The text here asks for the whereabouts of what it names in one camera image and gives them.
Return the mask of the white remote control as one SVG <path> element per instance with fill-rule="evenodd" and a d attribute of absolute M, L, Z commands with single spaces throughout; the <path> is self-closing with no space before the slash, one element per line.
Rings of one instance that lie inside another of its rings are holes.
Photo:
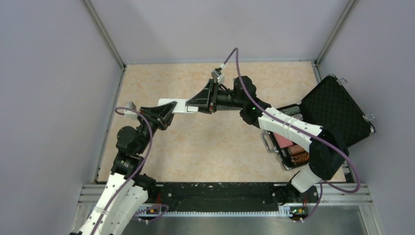
<path fill-rule="evenodd" d="M 187 101 L 187 99 L 179 98 L 161 98 L 158 100 L 158 106 L 176 102 L 176 106 L 172 112 L 173 114 L 193 114 L 199 111 L 198 107 L 187 105 Z"/>

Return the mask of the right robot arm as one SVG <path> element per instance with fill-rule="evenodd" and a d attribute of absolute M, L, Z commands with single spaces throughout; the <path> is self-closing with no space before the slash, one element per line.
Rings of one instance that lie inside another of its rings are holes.
<path fill-rule="evenodd" d="M 249 77 L 235 79 L 231 90 L 219 87 L 219 83 L 210 79 L 186 105 L 206 114 L 223 107 L 237 108 L 248 125 L 279 134 L 309 153 L 308 165 L 291 179 L 287 188 L 290 200 L 299 202 L 313 184 L 331 180 L 348 156 L 337 127 L 311 124 L 284 114 L 256 96 L 256 86 Z"/>

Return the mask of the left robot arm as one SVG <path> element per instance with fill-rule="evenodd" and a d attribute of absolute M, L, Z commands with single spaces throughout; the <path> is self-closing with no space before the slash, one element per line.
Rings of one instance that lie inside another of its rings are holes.
<path fill-rule="evenodd" d="M 117 155 L 94 209 L 76 235 L 120 235 L 145 202 L 157 196 L 155 179 L 141 174 L 158 130 L 166 130 L 174 117 L 176 101 L 137 109 L 130 102 L 115 112 L 134 118 L 138 127 L 124 126 L 117 133 Z"/>

